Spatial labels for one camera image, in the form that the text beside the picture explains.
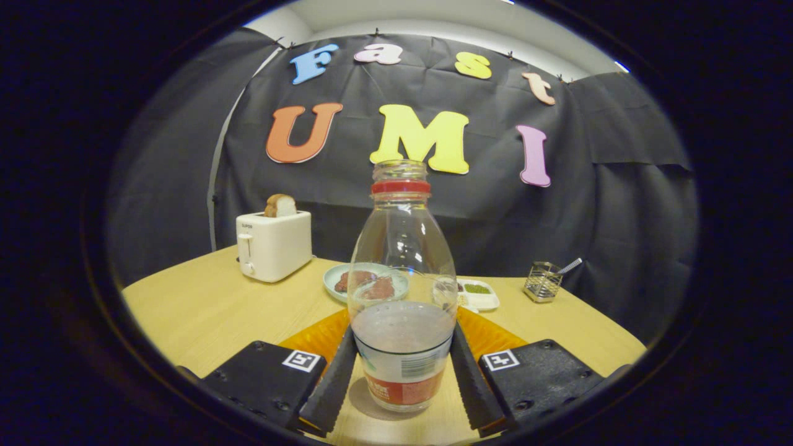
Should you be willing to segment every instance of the white toaster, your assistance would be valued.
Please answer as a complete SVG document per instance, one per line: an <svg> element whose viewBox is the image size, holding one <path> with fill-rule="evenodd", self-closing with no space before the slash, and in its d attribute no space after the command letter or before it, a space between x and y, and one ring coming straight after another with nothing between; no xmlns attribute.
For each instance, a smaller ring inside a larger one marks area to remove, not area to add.
<svg viewBox="0 0 793 446"><path fill-rule="evenodd" d="M239 269L248 277L277 282L311 260L311 214L287 217L264 212L237 217Z"/></svg>

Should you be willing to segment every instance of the black cloth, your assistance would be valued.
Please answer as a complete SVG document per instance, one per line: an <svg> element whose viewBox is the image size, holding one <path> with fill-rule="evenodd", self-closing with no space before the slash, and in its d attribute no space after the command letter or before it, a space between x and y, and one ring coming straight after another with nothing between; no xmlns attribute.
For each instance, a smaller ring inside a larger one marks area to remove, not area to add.
<svg viewBox="0 0 793 446"><path fill-rule="evenodd" d="M206 196L221 127L278 47L239 29L181 67L130 126L108 191L109 257L124 286L211 251Z"/></svg>
<svg viewBox="0 0 793 446"><path fill-rule="evenodd" d="M289 61L335 43L327 70L296 86ZM396 65L357 63L373 43L404 49ZM458 52L490 61L492 78L461 75ZM541 103L522 76L540 74L556 105ZM265 153L273 111L303 106L291 144L308 139L316 104L339 102L328 142L313 159L280 164ZM248 85L232 116L216 183L218 246L236 242L235 217L287 193L312 213L318 256L349 261L371 210L372 164L385 104L411 106L423 125L448 110L465 114L467 175L431 171L430 207L448 239L458 274L524 276L534 260L557 265L582 257L569 289L648 343L684 296L698 225L691 164L672 124L629 75L562 83L509 58L434 37L356 36L303 44L275 56ZM523 146L516 125L547 135L552 184L519 179Z"/></svg>

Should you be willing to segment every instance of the letter m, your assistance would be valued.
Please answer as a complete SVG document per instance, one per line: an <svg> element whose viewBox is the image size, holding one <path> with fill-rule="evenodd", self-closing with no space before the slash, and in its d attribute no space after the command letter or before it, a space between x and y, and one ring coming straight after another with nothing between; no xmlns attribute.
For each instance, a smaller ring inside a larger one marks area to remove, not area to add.
<svg viewBox="0 0 793 446"><path fill-rule="evenodd" d="M469 122L466 115L442 111L424 128L409 106L388 104L380 107L380 113L385 115L385 125L380 147L369 156L372 163L401 160L399 141L402 140L409 159L424 161L434 145L435 154L427 161L433 170L468 173L469 166L462 155L462 131Z"/></svg>

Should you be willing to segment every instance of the wooden table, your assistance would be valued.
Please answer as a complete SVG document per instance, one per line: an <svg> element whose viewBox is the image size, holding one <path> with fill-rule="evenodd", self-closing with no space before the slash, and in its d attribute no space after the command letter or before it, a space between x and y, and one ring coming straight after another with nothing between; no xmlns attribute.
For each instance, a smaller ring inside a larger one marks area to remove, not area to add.
<svg viewBox="0 0 793 446"><path fill-rule="evenodd" d="M345 305L324 289L322 276L340 262L313 259L279 283L244 276L236 246L181 263L133 283L123 294L151 342L173 364L203 378L253 340L273 344ZM526 342L554 339L602 376L633 363L644 345L565 290L537 304L521 291L526 278L464 277L490 284L501 305L482 316ZM391 416L367 400L360 362L335 429L333 444L456 444L479 438L468 424L450 359L433 404L411 417Z"/></svg>

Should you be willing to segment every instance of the red bottle cap ring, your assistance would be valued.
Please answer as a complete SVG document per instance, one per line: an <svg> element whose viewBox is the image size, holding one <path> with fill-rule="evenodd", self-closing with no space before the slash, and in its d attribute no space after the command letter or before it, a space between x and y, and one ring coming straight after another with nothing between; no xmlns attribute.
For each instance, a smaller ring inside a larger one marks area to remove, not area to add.
<svg viewBox="0 0 793 446"><path fill-rule="evenodd" d="M430 183L426 181L415 181L412 179L382 181L372 185L372 194L383 192L420 192L430 193Z"/></svg>

